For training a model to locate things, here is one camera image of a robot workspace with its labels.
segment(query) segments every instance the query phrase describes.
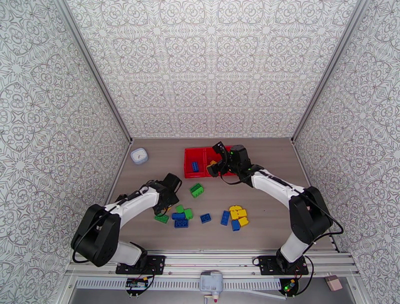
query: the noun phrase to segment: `blue lego brick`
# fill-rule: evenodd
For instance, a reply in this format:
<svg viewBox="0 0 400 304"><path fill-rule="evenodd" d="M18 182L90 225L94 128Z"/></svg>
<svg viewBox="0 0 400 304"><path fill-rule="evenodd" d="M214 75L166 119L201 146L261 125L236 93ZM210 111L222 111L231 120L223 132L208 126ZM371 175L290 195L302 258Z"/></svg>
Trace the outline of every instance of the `blue lego brick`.
<svg viewBox="0 0 400 304"><path fill-rule="evenodd" d="M189 220L187 219L178 219L175 221L175 228L187 228L189 227Z"/></svg>
<svg viewBox="0 0 400 304"><path fill-rule="evenodd" d="M200 219L201 219L201 223L207 223L207 222L211 222L211 215L209 213L200 215Z"/></svg>
<svg viewBox="0 0 400 304"><path fill-rule="evenodd" d="M176 220L184 220L185 219L185 214L184 213L172 213L172 219L174 221L176 221Z"/></svg>
<svg viewBox="0 0 400 304"><path fill-rule="evenodd" d="M241 229L241 225L237 219L234 219L232 221L232 230L233 231L239 231Z"/></svg>
<svg viewBox="0 0 400 304"><path fill-rule="evenodd" d="M199 172L199 164L197 163L197 161L193 161L191 163L191 168L193 169L193 172Z"/></svg>
<svg viewBox="0 0 400 304"><path fill-rule="evenodd" d="M221 218L221 225L228 226L229 221L229 211L224 210Z"/></svg>

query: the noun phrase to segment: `yellow lego brick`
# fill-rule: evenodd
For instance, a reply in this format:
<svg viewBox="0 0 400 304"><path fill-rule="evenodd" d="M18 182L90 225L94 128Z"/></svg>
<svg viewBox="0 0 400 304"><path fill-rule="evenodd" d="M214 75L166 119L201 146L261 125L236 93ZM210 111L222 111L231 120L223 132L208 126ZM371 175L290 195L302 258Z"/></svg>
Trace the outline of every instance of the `yellow lego brick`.
<svg viewBox="0 0 400 304"><path fill-rule="evenodd" d="M232 220L238 220L238 219L239 219L238 212L237 212L236 210L232 210L232 211L230 212L230 218L231 218Z"/></svg>
<svg viewBox="0 0 400 304"><path fill-rule="evenodd" d="M240 218L247 217L246 209L238 210L238 211L237 211L237 215L239 216L239 219L240 219Z"/></svg>
<svg viewBox="0 0 400 304"><path fill-rule="evenodd" d="M242 210L241 206L234 205L229 207L229 211L237 211L237 210Z"/></svg>
<svg viewBox="0 0 400 304"><path fill-rule="evenodd" d="M247 217L239 218L240 227L246 226L248 223L249 223L249 220L247 219Z"/></svg>

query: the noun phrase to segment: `lego brick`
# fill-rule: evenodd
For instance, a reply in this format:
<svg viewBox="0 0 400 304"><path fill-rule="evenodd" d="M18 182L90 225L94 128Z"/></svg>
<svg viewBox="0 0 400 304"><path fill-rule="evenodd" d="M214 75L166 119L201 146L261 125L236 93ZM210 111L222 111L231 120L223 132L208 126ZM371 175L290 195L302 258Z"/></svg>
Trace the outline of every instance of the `lego brick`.
<svg viewBox="0 0 400 304"><path fill-rule="evenodd" d="M200 215L200 219L201 219L201 223L207 223L207 222L211 222L211 215L209 213Z"/></svg>
<svg viewBox="0 0 400 304"><path fill-rule="evenodd" d="M185 217L185 214L184 213L172 213L172 219L174 220L174 221L176 221L176 220L185 220L186 219L186 217Z"/></svg>
<svg viewBox="0 0 400 304"><path fill-rule="evenodd" d="M190 188L190 193L194 198L197 198L203 192L204 192L204 188L199 183L195 184L192 188Z"/></svg>
<svg viewBox="0 0 400 304"><path fill-rule="evenodd" d="M184 213L185 209L182 205L178 205L175 207L176 213Z"/></svg>
<svg viewBox="0 0 400 304"><path fill-rule="evenodd" d="M240 219L240 218L247 217L246 209L238 210L238 211L237 211L237 215L239 216L239 219Z"/></svg>
<svg viewBox="0 0 400 304"><path fill-rule="evenodd" d="M232 221L232 230L239 231L240 229L241 229L241 225L239 224L239 221L237 219L234 219Z"/></svg>
<svg viewBox="0 0 400 304"><path fill-rule="evenodd" d="M229 211L224 210L221 218L221 225L228 226Z"/></svg>
<svg viewBox="0 0 400 304"><path fill-rule="evenodd" d="M241 206L234 205L229 207L229 211L237 211L237 210L242 210Z"/></svg>
<svg viewBox="0 0 400 304"><path fill-rule="evenodd" d="M240 227L246 226L249 223L249 220L247 219L247 217L239 218L238 221L239 221Z"/></svg>
<svg viewBox="0 0 400 304"><path fill-rule="evenodd" d="M232 211L230 212L230 218L231 218L232 220L238 220L238 219L239 219L238 212L235 211L235 210L232 210Z"/></svg>
<svg viewBox="0 0 400 304"><path fill-rule="evenodd" d="M199 172L199 164L197 163L197 161L193 161L191 163L191 168L193 169L193 172Z"/></svg>
<svg viewBox="0 0 400 304"><path fill-rule="evenodd" d="M156 221L166 224L168 222L168 220L170 219L170 217L168 215L164 214L163 216L155 216L154 219Z"/></svg>
<svg viewBox="0 0 400 304"><path fill-rule="evenodd" d="M184 215L186 217L187 220L191 220L193 219L193 213L192 213L192 209L188 208L184 210Z"/></svg>
<svg viewBox="0 0 400 304"><path fill-rule="evenodd" d="M189 221L187 219L178 219L175 221L175 228L187 228L189 227Z"/></svg>

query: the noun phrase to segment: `white patterned wallpaper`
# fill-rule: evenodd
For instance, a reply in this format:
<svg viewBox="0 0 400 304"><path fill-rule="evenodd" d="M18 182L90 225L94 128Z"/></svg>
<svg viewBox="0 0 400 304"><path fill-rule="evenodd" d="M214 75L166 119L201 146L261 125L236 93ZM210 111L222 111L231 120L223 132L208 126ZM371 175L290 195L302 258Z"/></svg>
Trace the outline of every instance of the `white patterned wallpaper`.
<svg viewBox="0 0 400 304"><path fill-rule="evenodd" d="M0 2L0 303L52 303L128 141L50 0Z"/></svg>
<svg viewBox="0 0 400 304"><path fill-rule="evenodd" d="M356 0L67 0L130 135L291 136Z"/></svg>
<svg viewBox="0 0 400 304"><path fill-rule="evenodd" d="M374 303L400 303L400 2L373 1L295 145Z"/></svg>

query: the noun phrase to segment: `white connector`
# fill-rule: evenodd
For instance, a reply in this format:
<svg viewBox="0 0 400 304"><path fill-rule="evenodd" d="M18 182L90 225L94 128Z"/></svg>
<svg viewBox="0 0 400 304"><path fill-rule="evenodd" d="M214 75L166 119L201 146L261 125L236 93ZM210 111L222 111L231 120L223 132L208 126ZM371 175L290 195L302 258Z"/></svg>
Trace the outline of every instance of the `white connector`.
<svg viewBox="0 0 400 304"><path fill-rule="evenodd" d="M204 304L208 299L213 299L214 303L218 302L220 293L224 289L222 273L219 271L204 271L200 275L200 291L203 293L211 293L204 296Z"/></svg>

